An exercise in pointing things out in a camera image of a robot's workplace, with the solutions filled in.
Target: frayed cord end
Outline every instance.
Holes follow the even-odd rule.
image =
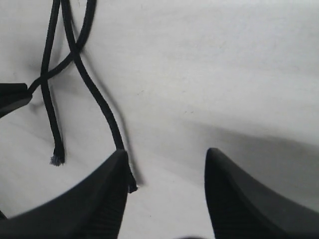
[[[50,161],[50,164],[54,165],[54,166],[60,166],[62,164],[65,163],[65,159],[64,157],[61,157],[61,156],[57,156],[57,155],[53,155],[51,157],[51,161]]]

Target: black object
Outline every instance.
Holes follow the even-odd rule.
[[[0,83],[0,118],[27,105],[32,94],[24,83]]]
[[[116,239],[129,188],[128,156],[116,150],[58,198],[0,221],[1,239]]]
[[[208,150],[205,192],[216,239],[317,239],[319,214],[258,182],[220,150]]]

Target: black cord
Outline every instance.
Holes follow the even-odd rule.
[[[87,42],[87,39],[89,38],[91,27],[93,24],[94,14],[96,9],[96,0],[88,0],[86,3],[86,10],[85,10],[85,16],[83,20],[82,29],[80,31],[79,38],[76,42],[77,48],[79,50],[82,50],[85,43]],[[60,62],[55,68],[44,74],[43,76],[40,76],[37,78],[28,88],[28,91],[30,94],[33,94],[34,91],[44,82],[55,75],[59,74],[61,71],[63,71],[73,60],[73,57],[71,56],[71,53],[62,61]]]
[[[67,38],[67,41],[69,44],[69,48],[70,48],[71,55],[73,57],[73,61],[75,63],[75,66],[78,69],[85,85],[87,86],[87,88],[91,92],[95,101],[100,106],[101,111],[102,111],[103,115],[105,116],[105,119],[109,123],[116,149],[124,149],[124,144],[123,144],[123,140],[121,137],[121,133],[120,133],[118,124],[114,118],[114,115],[112,113],[112,110],[110,109],[110,106],[105,101],[105,99],[101,95],[100,91],[95,86],[92,79],[90,78],[88,72],[86,71],[86,69],[83,65],[81,56],[80,56],[79,49],[76,46],[74,34],[73,34],[73,30],[72,30],[72,22],[71,22],[72,15],[71,15],[70,2],[68,0],[62,0],[61,3],[62,3],[62,15],[63,15],[63,22],[64,22],[66,38]]]
[[[49,27],[48,27],[48,32],[47,32],[46,41],[45,41],[45,48],[44,48],[44,53],[42,58],[42,66],[41,66],[41,74],[40,74],[41,76],[47,73],[49,69],[49,63],[50,63],[50,57],[52,52],[56,25],[58,21],[59,9],[60,9],[60,0],[53,0],[51,17],[49,21]],[[48,81],[42,82],[41,91],[43,95],[44,105],[48,113],[50,127],[52,130],[54,144],[55,144],[55,149],[53,152],[53,156],[51,157],[50,164],[53,164],[54,166],[60,166],[61,164],[65,162],[65,152],[64,152],[64,146],[63,146],[61,134],[59,131],[56,115],[54,112],[54,107],[53,107],[53,103],[51,99]]]

